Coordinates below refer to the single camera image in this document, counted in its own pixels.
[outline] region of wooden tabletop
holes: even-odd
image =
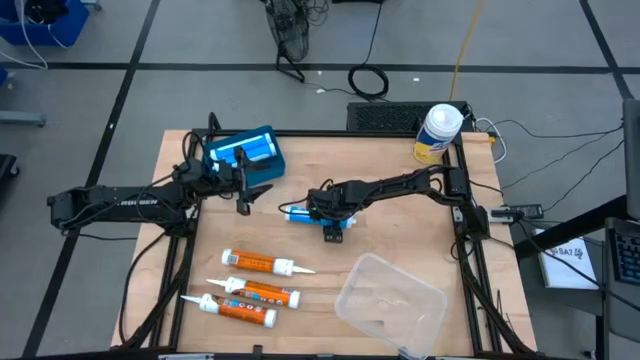
[[[181,162],[184,134],[185,131],[177,130],[165,132],[154,179],[168,174],[172,165]],[[465,133],[463,139],[471,180],[499,187],[487,135]],[[448,308],[433,355],[472,355],[460,270],[449,255],[454,233],[448,207],[420,195],[375,203],[357,213],[357,223],[345,230],[342,244],[325,243],[321,227],[287,222],[277,210],[278,204],[304,198],[308,189],[319,187],[327,178],[335,182],[375,181],[423,167],[411,155],[413,140],[280,137],[278,142],[285,156],[286,174],[275,180],[274,188],[251,206],[251,216],[237,214],[235,200],[212,197],[203,202],[188,292],[196,296],[225,295],[221,287],[205,280],[237,276],[300,290],[300,308],[278,308],[276,326],[267,329],[204,313],[197,305],[187,303],[178,350],[247,353],[259,344],[265,353],[395,354],[393,349],[338,319],[334,310],[336,296],[355,261],[363,253],[371,252],[447,295]],[[501,195],[495,191],[473,186],[473,193],[481,205],[503,204]],[[135,254],[160,233],[155,225],[142,225]],[[491,225],[491,234],[511,242],[505,225]],[[158,298],[167,246],[165,240],[150,250],[132,276],[125,313],[127,336],[144,320]],[[505,317],[508,315],[524,343],[535,349],[513,250],[493,241],[483,246],[494,300],[499,290]],[[288,278],[226,267],[220,262],[225,248],[294,259],[296,265],[313,269],[317,274]],[[167,343],[173,309],[170,304],[165,313],[161,344]],[[484,348],[490,349],[486,319],[482,311],[478,315]],[[119,343],[114,334],[113,344]]]

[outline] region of blue box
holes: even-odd
[[[25,19],[24,26],[31,44],[34,46],[60,46],[56,39],[64,46],[75,44],[89,17],[89,10],[80,0],[67,0],[66,5],[69,13],[61,16],[55,23],[51,24],[51,30],[49,30],[49,25],[30,24]],[[9,44],[27,45],[14,0],[0,0],[0,18],[10,21],[0,22],[0,36],[7,40]]]
[[[277,154],[274,157],[259,161],[260,164],[269,165],[268,169],[247,170],[246,172],[247,186],[254,186],[254,185],[281,177],[282,175],[284,175],[284,170],[285,170],[284,157],[282,156],[282,151],[280,150],[280,146],[278,145],[276,134],[274,133],[273,128],[269,125],[261,126],[253,130],[248,130],[243,133],[230,136],[222,140],[217,140],[217,141],[212,141],[210,143],[207,143],[204,147],[203,163],[206,165],[207,169],[211,169],[213,167],[213,160],[209,156],[209,153],[211,152],[211,150],[221,146],[233,144],[235,142],[238,142],[244,139],[249,139],[254,136],[262,135],[265,133],[268,133],[271,136],[271,141],[273,141],[273,145],[275,145],[276,147]]]

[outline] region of black keyboard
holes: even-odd
[[[349,103],[347,107],[347,130],[349,131],[397,131],[417,133],[429,110],[436,104],[447,103],[472,118],[471,109],[465,101],[452,102],[388,102]]]
[[[611,245],[616,280],[640,285],[640,237],[616,234]]]

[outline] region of tube label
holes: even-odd
[[[214,296],[213,299],[220,305],[218,314],[253,324],[264,325],[267,308],[219,296]]]
[[[255,281],[247,281],[244,289],[236,289],[231,294],[281,306],[289,305],[291,298],[291,290]]]
[[[276,258],[271,256],[264,256],[260,254],[254,254],[247,251],[232,250],[227,262],[231,266],[235,266],[240,269],[247,269],[253,271],[273,272],[273,264]]]

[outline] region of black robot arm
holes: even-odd
[[[454,195],[445,195],[431,187],[433,175],[448,173],[447,175],[456,177],[461,176],[460,171],[464,170],[450,166],[433,165],[410,174],[373,182],[350,180],[330,184],[326,189],[309,190],[306,198],[307,209],[312,219],[331,221],[331,225],[324,227],[325,241],[341,243],[340,221],[348,219],[376,201],[422,194],[438,204],[457,207],[465,218],[469,235],[480,239],[487,238],[489,236],[487,212],[484,208],[473,203],[468,189],[466,191],[457,189],[458,191]]]
[[[76,187],[47,198],[51,207],[51,224],[69,231],[93,222],[145,222],[165,229],[169,236],[187,236],[191,222],[187,210],[198,199],[215,195],[238,193],[237,211],[249,215],[249,203],[271,188],[263,185],[248,188],[246,172],[264,167],[246,158],[242,148],[235,149],[238,168],[220,162],[217,171],[208,171],[201,161],[187,158],[173,172],[157,181],[168,180],[159,186]]]

